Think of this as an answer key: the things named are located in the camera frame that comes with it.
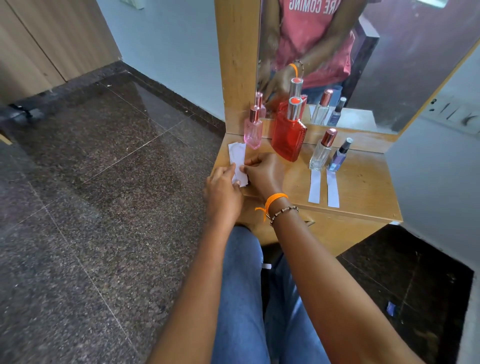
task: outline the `person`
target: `person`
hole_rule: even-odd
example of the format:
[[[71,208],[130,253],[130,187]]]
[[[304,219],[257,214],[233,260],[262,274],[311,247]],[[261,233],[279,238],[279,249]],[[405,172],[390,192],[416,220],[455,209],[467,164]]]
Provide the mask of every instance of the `person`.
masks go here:
[[[367,0],[266,0],[257,83],[267,109],[288,97],[296,77],[291,63],[303,78],[309,104],[318,103],[328,88],[334,90],[331,104],[338,102],[341,83],[350,75],[351,30],[366,5]]]
[[[240,169],[263,202],[282,192],[276,154],[260,153]],[[272,224],[283,255],[270,275],[263,321],[262,250],[248,229],[234,226],[243,202],[234,173],[232,164],[206,180],[203,235],[147,362],[422,363],[294,209]],[[290,205],[282,197],[268,212]]]

